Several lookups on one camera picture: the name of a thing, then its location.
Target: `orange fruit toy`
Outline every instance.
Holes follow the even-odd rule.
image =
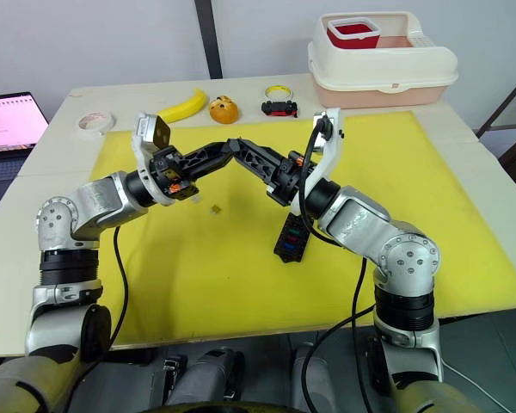
[[[227,96],[217,97],[208,106],[211,118],[218,123],[233,123],[237,120],[239,110],[234,101]]]

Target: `laptop keyboard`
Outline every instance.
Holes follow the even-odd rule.
[[[11,181],[21,169],[25,158],[0,159],[0,181]]]

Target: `yellow foam pad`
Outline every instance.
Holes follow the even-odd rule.
[[[288,154],[303,152],[310,120],[173,129],[188,153],[243,137]],[[345,119],[343,156],[332,178],[352,185],[424,231],[439,246],[439,317],[516,306],[516,270],[410,112]],[[129,132],[110,133],[92,178],[136,168]],[[313,237],[301,263],[273,247],[288,208],[234,160],[201,178],[195,199],[153,206],[122,226],[120,252],[130,304],[116,344],[152,344],[326,328],[348,316],[360,257]],[[122,284],[113,230],[101,237],[100,302],[120,313]],[[359,309],[374,302],[373,265]],[[370,323],[364,317],[361,323]]]

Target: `yellow banana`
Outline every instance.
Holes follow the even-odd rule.
[[[166,123],[185,119],[199,112],[208,103],[208,96],[201,89],[195,88],[195,94],[191,99],[171,108],[165,108],[157,114]]]

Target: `red container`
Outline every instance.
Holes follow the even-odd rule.
[[[331,20],[327,36],[340,49],[374,49],[380,37],[380,28],[366,17]]]

